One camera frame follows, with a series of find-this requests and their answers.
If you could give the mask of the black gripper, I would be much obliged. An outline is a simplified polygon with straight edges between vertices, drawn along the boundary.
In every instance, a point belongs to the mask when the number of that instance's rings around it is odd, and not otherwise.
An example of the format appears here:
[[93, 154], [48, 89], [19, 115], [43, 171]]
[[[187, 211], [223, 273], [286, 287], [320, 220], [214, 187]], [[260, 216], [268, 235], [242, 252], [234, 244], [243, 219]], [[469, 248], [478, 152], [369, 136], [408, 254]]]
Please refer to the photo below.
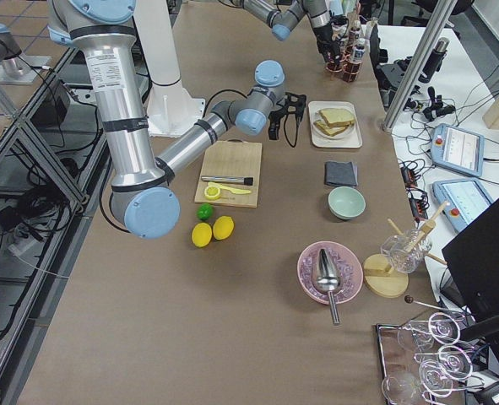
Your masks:
[[283, 118], [294, 116], [296, 119], [296, 127], [299, 127], [303, 119], [306, 109], [306, 95], [294, 94], [291, 92], [285, 93], [284, 100], [279, 104], [279, 107], [271, 111], [268, 115], [269, 128], [268, 138], [270, 140], [279, 139], [279, 127]]
[[324, 26], [314, 29], [318, 52], [323, 57], [341, 57], [339, 40], [333, 38], [333, 25], [347, 25], [346, 16], [333, 16], [331, 21]]

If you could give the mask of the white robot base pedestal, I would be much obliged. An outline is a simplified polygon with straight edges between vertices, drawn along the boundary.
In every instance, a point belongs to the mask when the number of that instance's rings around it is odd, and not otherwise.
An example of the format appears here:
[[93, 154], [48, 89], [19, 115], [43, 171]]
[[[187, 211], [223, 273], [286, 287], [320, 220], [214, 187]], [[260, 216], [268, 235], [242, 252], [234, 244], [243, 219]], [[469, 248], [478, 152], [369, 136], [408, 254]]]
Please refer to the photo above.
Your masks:
[[149, 133], [179, 138], [203, 117], [205, 100], [193, 98], [182, 84], [167, 2], [137, 1], [133, 17], [152, 84]]

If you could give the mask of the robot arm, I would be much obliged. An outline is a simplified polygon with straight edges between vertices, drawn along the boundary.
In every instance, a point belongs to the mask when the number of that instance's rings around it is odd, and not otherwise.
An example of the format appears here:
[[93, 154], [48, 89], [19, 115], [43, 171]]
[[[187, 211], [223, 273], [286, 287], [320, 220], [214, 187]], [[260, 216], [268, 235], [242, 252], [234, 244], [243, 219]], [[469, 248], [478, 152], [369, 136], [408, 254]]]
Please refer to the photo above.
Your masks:
[[258, 135], [286, 105], [285, 75], [274, 60], [260, 62], [243, 100], [221, 101], [164, 152], [155, 155], [149, 117], [138, 89], [131, 49], [141, 43], [149, 67], [160, 57], [161, 76], [177, 73], [168, 7], [161, 1], [50, 1], [53, 41], [83, 52], [114, 164], [111, 213], [127, 232], [155, 239], [170, 232], [180, 203], [169, 185], [232, 127]]
[[293, 1], [285, 11], [280, 11], [267, 1], [261, 0], [221, 1], [221, 3], [227, 7], [248, 11], [264, 22], [279, 41], [285, 41], [302, 19], [308, 17], [316, 37], [318, 52], [324, 61], [337, 62], [341, 58], [339, 41], [333, 38], [332, 14], [325, 1]]

